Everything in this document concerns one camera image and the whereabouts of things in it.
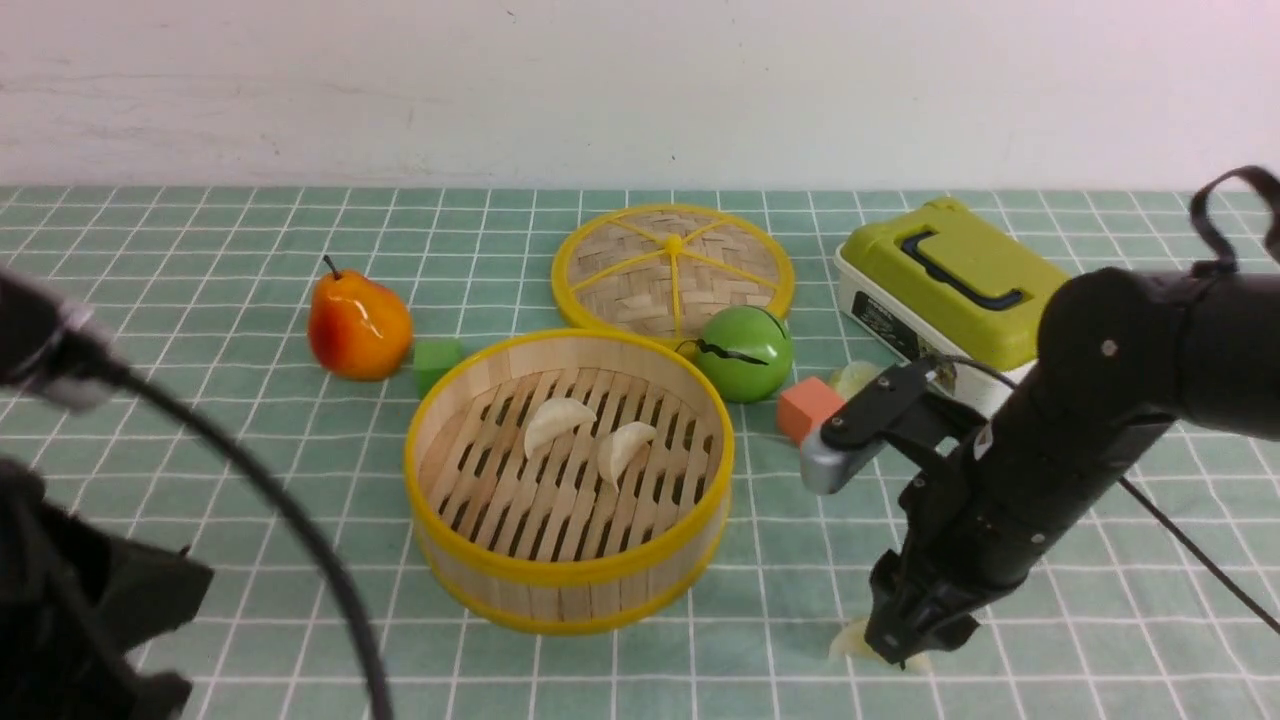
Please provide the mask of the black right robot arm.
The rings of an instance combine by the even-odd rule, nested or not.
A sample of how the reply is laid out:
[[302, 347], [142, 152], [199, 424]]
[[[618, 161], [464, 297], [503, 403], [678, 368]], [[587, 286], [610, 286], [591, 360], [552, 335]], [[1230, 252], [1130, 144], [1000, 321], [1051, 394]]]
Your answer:
[[952, 651], [1176, 421], [1277, 438], [1277, 277], [1117, 268], [1062, 284], [1038, 363], [983, 425], [895, 366], [861, 392], [922, 470], [908, 538], [870, 575], [865, 639], [884, 661]]

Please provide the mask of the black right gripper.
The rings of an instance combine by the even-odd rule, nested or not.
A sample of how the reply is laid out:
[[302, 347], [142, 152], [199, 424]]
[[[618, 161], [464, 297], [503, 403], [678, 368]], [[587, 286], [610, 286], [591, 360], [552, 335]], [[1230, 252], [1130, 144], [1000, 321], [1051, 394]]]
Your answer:
[[963, 647], [978, 610], [1011, 594], [1041, 557], [1041, 532], [984, 493], [913, 480], [899, 496], [908, 536], [870, 574], [864, 639], [886, 662]]

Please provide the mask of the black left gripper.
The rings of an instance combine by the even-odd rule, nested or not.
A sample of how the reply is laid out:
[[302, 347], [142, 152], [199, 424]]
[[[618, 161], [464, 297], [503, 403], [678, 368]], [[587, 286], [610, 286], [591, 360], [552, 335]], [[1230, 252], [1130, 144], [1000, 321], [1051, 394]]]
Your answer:
[[192, 684], [128, 653], [200, 611], [214, 573], [186, 551], [100, 530], [13, 460], [1, 482], [1, 715], [178, 719]]

